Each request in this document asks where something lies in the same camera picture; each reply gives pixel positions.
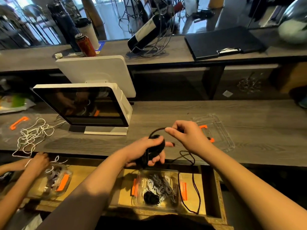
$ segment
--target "person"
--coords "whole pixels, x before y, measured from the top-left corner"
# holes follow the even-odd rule
[[[49,158],[46,153],[39,152],[34,158],[25,158],[0,166],[0,176],[9,171],[24,170],[15,185],[0,201],[0,229],[17,211],[23,199],[29,192],[34,180],[49,166]]]
[[[177,120],[172,127],[167,127],[165,131],[178,139],[189,152],[199,156],[217,170],[223,181],[227,181],[227,184],[246,203],[263,229],[307,229],[307,211],[304,208],[216,148],[209,142],[196,123]],[[134,165],[133,161],[141,157],[147,148],[159,145],[162,140],[162,136],[158,139],[145,137],[113,153],[37,229],[95,229],[121,169],[124,166]],[[165,145],[167,147],[174,146],[170,142],[166,142]],[[158,161],[165,162],[164,151],[148,162],[148,165],[153,166]],[[210,226],[196,228],[190,224],[190,220],[182,217],[170,216],[169,221],[164,221],[163,224],[160,216],[156,218],[156,220],[153,218],[147,221],[138,221],[138,224],[131,224],[129,220],[112,221],[112,226],[105,224],[104,227],[115,229],[121,224],[122,226],[130,225],[133,228],[157,229],[166,228],[166,226],[171,227],[181,221],[181,228],[213,229]]]

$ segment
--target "black bottle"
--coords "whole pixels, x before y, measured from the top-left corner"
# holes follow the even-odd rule
[[[178,2],[174,6],[174,14],[178,13],[183,9],[183,5]],[[132,36],[128,40],[128,47],[133,53],[140,52],[140,49],[143,49],[147,46],[150,42],[152,42],[156,37],[160,34],[160,28],[163,32],[167,28],[167,22],[173,17],[173,13],[167,12],[164,15],[156,14],[151,19],[139,29],[134,36]]]

